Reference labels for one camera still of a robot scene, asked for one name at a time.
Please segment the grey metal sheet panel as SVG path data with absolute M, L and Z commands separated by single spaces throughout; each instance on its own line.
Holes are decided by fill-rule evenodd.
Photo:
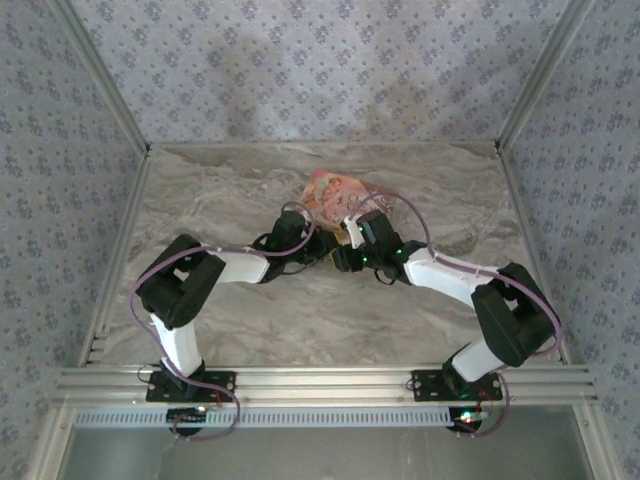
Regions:
M 179 442 L 164 429 L 80 429 L 61 480 L 595 480 L 578 442 L 501 430 L 246 429 Z

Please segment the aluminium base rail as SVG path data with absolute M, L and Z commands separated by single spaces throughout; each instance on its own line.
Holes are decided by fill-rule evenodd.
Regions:
M 235 367 L 235 393 L 248 407 L 387 407 L 414 402 L 412 366 Z M 151 369 L 106 366 L 65 369 L 53 398 L 72 406 L 131 406 L 145 402 Z M 533 363 L 503 372 L 513 406 L 599 402 L 583 365 Z

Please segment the aluminium frame post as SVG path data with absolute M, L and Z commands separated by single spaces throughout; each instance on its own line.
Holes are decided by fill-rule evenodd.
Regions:
M 103 96 L 110 112 L 115 117 L 120 129 L 135 150 L 146 156 L 149 144 L 120 93 L 114 77 L 109 72 L 105 61 L 94 45 L 89 30 L 83 24 L 71 1 L 47 0 L 47 2 L 83 64 L 88 69 L 92 80 Z
M 596 1 L 567 0 L 496 139 L 500 155 L 514 144 Z

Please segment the small controller board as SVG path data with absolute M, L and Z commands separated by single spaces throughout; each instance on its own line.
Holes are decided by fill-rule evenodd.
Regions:
M 452 421 L 451 429 L 463 432 L 477 431 L 482 422 L 489 418 L 488 412 L 467 407 L 451 407 L 449 414 Z
M 165 415 L 167 424 L 204 424 L 207 410 L 204 407 L 184 407 L 168 409 Z

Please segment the aluminium table side rail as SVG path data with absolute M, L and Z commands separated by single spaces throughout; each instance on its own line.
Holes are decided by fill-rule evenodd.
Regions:
M 99 363 L 108 337 L 113 307 L 119 295 L 120 285 L 127 265 L 133 230 L 150 169 L 149 153 L 146 153 L 136 171 L 129 192 L 122 222 L 115 238 L 107 264 L 106 276 L 98 292 L 90 316 L 86 335 L 76 362 L 79 368 Z
M 542 267 L 541 261 L 540 261 L 540 258 L 538 256 L 538 252 L 536 251 L 535 244 L 533 242 L 533 240 L 534 240 L 533 233 L 532 233 L 532 230 L 531 230 L 530 225 L 529 225 L 528 220 L 527 220 L 527 215 L 526 215 L 526 211 L 525 211 L 525 205 L 524 205 L 523 200 L 521 199 L 521 196 L 520 196 L 520 194 L 518 192 L 516 178 L 514 177 L 512 171 L 510 169 L 508 158 L 505 156 L 505 154 L 502 152 L 502 150 L 498 149 L 497 150 L 497 154 L 498 154 L 498 158 L 500 160 L 501 167 L 502 167 L 502 170 L 503 170 L 503 174 L 504 174 L 507 186 L 508 186 L 509 194 L 511 196 L 511 201 L 512 201 L 512 204 L 513 204 L 513 208 L 514 208 L 514 211 L 516 212 L 516 215 L 518 217 L 518 221 L 519 221 L 519 224 L 520 224 L 520 227 L 521 227 L 521 231 L 522 231 L 522 235 L 523 235 L 523 238 L 524 238 L 524 243 L 525 243 L 525 246 L 526 246 L 527 254 L 528 254 L 529 260 L 531 262 L 532 276 L 537 281 L 537 283 L 538 283 L 542 293 L 545 295 L 546 299 L 550 302 L 550 306 L 552 307 L 554 312 L 556 314 L 559 314 L 560 311 L 558 310 L 558 308 L 553 303 L 552 295 L 549 292 L 548 282 L 546 281 L 546 278 L 545 278 L 545 276 L 543 274 L 543 271 L 541 269 L 541 267 Z

